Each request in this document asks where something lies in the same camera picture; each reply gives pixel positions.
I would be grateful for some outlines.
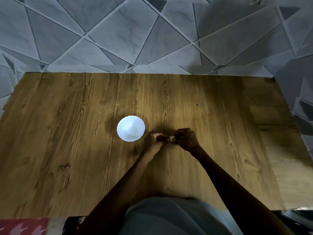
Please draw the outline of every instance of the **person's left arm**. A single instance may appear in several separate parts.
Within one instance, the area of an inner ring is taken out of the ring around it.
[[[146,136],[144,149],[134,165],[96,205],[75,235],[119,232],[143,171],[164,144],[162,141],[157,141],[157,137],[164,137],[166,141],[168,136],[162,133],[150,133]]]

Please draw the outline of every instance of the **hand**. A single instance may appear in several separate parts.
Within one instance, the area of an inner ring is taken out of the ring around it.
[[[161,149],[161,147],[167,143],[169,135],[163,133],[149,133],[145,137],[143,150],[141,153],[142,157],[147,157],[151,161],[155,154]]]
[[[193,149],[200,147],[196,133],[190,128],[181,128],[176,130],[172,135],[173,136],[182,136],[182,138],[175,137],[175,143],[181,146],[182,149],[191,152]]]

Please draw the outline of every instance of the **wooden surface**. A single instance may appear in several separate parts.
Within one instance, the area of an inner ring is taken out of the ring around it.
[[[311,161],[271,79],[28,73],[0,120],[0,218],[88,214],[140,152],[142,139],[124,142],[116,133],[127,115],[142,118],[147,131],[192,128],[270,209],[312,204]],[[178,146],[148,165],[134,203],[155,195],[225,208],[205,170]]]

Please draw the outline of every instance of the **person's right hand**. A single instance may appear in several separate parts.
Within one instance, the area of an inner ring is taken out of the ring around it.
[[[182,138],[175,137],[175,143],[181,146],[182,149],[191,152],[193,149],[200,147],[196,133],[190,128],[181,128],[172,133],[172,136],[182,136]]]

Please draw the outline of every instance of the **person's left hand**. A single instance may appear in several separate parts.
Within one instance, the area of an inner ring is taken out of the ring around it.
[[[161,149],[161,147],[167,143],[167,138],[169,138],[169,135],[164,133],[149,133],[145,137],[141,155],[151,161],[154,155]]]

